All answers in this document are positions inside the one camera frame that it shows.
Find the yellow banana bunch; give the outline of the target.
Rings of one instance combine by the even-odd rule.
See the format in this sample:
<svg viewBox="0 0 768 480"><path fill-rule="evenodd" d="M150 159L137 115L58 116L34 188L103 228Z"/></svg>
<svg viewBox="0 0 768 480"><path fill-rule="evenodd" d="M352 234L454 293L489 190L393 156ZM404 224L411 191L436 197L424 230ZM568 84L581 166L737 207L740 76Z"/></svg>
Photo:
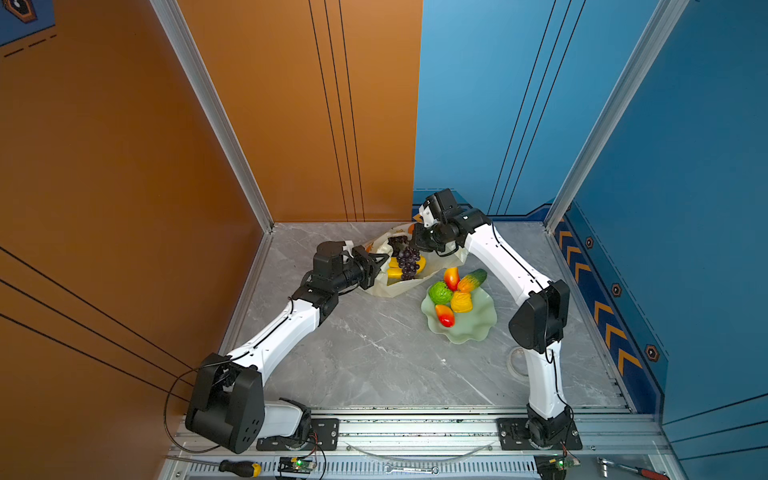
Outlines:
<svg viewBox="0 0 768 480"><path fill-rule="evenodd" d="M387 276L390 280L410 280L420 274L426 266L426 259L420 256L416 261L400 262L391 257L388 265Z"/></svg>

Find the cream plastic bag orange print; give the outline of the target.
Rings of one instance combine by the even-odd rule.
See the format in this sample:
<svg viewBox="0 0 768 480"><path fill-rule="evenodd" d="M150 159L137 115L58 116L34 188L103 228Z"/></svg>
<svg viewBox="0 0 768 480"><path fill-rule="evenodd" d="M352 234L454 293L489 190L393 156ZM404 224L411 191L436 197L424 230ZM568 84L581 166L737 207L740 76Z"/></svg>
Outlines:
<svg viewBox="0 0 768 480"><path fill-rule="evenodd" d="M444 270L465 263L467 250L453 243L444 254L418 251L411 243L415 226L416 223L409 223L393 227L365 245L368 253L389 256L367 293L394 298L430 279L442 280Z"/></svg>

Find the dark purple grape bunch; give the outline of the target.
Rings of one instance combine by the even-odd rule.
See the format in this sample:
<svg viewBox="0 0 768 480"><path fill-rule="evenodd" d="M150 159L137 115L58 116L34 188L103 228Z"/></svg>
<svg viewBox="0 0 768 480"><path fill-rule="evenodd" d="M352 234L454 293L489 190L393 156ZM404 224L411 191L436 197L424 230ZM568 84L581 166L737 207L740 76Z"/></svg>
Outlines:
<svg viewBox="0 0 768 480"><path fill-rule="evenodd" d="M412 280L419 272L421 254L418 250L408 246L397 254L398 267L401 270L401 280Z"/></svg>

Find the red yellow mango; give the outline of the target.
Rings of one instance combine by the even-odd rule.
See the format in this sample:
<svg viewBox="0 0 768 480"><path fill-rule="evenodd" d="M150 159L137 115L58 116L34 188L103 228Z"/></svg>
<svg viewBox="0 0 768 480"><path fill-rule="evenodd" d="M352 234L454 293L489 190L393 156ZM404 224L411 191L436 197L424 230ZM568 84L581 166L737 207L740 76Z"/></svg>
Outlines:
<svg viewBox="0 0 768 480"><path fill-rule="evenodd" d="M458 268L452 267L446 269L443 281L451 291L456 291L461 281Z"/></svg>

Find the green orange papaya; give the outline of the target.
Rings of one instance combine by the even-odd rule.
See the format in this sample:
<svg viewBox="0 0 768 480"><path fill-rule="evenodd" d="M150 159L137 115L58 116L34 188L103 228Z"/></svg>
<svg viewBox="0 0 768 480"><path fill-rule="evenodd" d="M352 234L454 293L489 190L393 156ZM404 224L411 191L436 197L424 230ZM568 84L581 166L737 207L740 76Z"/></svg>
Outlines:
<svg viewBox="0 0 768 480"><path fill-rule="evenodd" d="M457 291L461 293L471 293L486 281L487 276L488 274L484 269L476 269L460 279L457 284Z"/></svg>

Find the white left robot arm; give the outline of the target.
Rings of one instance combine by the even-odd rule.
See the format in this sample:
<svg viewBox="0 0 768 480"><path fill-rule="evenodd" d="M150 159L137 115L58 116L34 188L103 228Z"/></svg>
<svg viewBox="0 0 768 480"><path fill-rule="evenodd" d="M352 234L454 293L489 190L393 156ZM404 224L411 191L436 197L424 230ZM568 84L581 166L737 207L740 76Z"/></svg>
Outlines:
<svg viewBox="0 0 768 480"><path fill-rule="evenodd" d="M241 346L226 355L209 355L194 370L185 428L235 454L262 439L304 446L311 410L286 398L266 401L265 383L291 350L330 316L340 297L371 288L389 259L349 241L319 244L312 269L283 311Z"/></svg>

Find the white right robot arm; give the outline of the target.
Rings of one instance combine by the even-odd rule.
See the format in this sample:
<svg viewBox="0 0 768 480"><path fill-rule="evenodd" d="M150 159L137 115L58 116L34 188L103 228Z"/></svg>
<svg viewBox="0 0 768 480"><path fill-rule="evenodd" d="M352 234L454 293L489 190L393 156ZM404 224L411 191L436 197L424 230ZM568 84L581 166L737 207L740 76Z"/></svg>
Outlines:
<svg viewBox="0 0 768 480"><path fill-rule="evenodd" d="M529 441L540 449L583 448L573 408L563 392L560 359L568 321L570 288L552 281L531 266L476 208L465 208L444 189L419 207L420 222L412 244L421 251L445 256L464 248L498 278L518 304L508 328L524 351L529 378L527 424Z"/></svg>

